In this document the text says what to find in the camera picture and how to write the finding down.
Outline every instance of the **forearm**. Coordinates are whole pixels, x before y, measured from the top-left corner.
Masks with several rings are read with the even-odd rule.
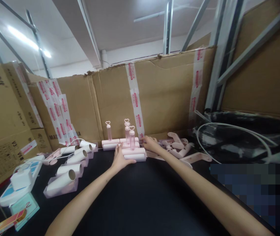
[[[71,236],[91,204],[116,173],[116,170],[109,168],[80,192],[51,223],[46,236]]]
[[[231,235],[273,235],[241,205],[166,150],[158,153]]]

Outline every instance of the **pink product box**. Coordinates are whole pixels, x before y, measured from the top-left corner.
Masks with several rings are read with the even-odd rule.
[[[47,185],[49,185],[51,182],[53,182],[57,178],[58,177],[50,178],[50,180],[48,181]],[[60,189],[57,189],[57,191],[54,189],[54,193],[53,194],[47,192],[47,186],[46,186],[43,193],[44,193],[45,197],[48,199],[48,198],[57,197],[57,196],[60,196],[60,195],[66,194],[66,193],[75,192],[76,190],[78,190],[78,183],[79,183],[79,180],[76,178],[74,181],[72,181],[67,186],[62,187]]]

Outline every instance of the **hand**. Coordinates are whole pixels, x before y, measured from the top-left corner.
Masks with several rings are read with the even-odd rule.
[[[141,140],[144,140],[146,143],[143,143],[143,147],[149,151],[158,153],[163,148],[159,145],[156,138],[152,138],[149,136],[144,136],[141,138]]]
[[[120,146],[116,146],[115,148],[115,156],[114,161],[111,165],[111,168],[113,168],[116,172],[119,172],[121,169],[125,168],[129,164],[134,164],[137,161],[136,160],[126,160],[122,155],[122,146],[123,143],[120,144]]]

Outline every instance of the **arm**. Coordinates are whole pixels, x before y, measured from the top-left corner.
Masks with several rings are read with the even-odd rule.
[[[106,186],[108,181],[125,166],[136,162],[135,160],[124,159],[121,151],[122,145],[123,144],[119,147],[117,145],[115,149],[115,157],[112,166],[65,206],[49,226],[45,234],[46,236],[71,236],[86,211]]]
[[[231,235],[273,235],[248,211],[212,183],[145,136],[144,147],[160,155],[187,183]]]

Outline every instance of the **white roller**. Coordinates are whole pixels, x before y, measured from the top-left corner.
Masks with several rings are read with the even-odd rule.
[[[139,142],[135,142],[135,145],[136,145],[136,148],[139,148],[139,147],[140,147]],[[128,145],[127,143],[124,143],[123,146],[122,146],[122,148],[123,148],[123,149],[124,149],[124,148],[130,148],[130,144]]]
[[[74,180],[75,180],[75,172],[74,170],[71,169],[47,186],[47,195],[49,196],[55,195],[62,188],[64,188]]]
[[[102,146],[106,144],[119,144],[120,140],[119,139],[112,139],[112,140],[103,140],[102,141]]]
[[[74,154],[71,158],[67,160],[68,164],[77,163],[87,158],[87,153],[85,150],[82,150],[80,153]]]
[[[94,143],[90,143],[90,142],[87,142],[87,141],[84,141],[84,140],[82,140],[82,141],[80,142],[80,148],[85,147],[85,146],[87,146],[87,145],[91,145],[93,151],[94,151],[94,149],[96,148],[96,144],[94,144]]]
[[[139,138],[138,138],[138,137],[135,137],[135,141],[136,141],[136,142],[139,142]],[[120,139],[120,143],[126,143],[126,142],[127,142],[127,140],[126,140],[125,138]]]
[[[76,155],[76,154],[82,152],[83,150],[86,151],[86,153],[91,153],[93,151],[92,145],[89,144],[87,146],[79,148],[79,149],[74,151],[74,154]]]
[[[61,166],[57,170],[57,175],[64,174],[69,170],[74,170],[75,174],[78,175],[82,172],[82,165],[81,164],[74,164],[69,166]]]
[[[60,149],[60,153],[62,153],[62,154],[74,153],[77,149],[78,149],[78,146],[62,147]]]
[[[122,149],[123,155],[134,155],[134,154],[145,154],[145,149],[143,147],[131,150],[130,148]]]
[[[134,155],[124,155],[123,156],[126,160],[136,160],[137,162],[146,161],[145,154],[134,154]]]
[[[116,146],[117,146],[117,144],[104,144],[103,150],[104,151],[114,150],[116,148]]]

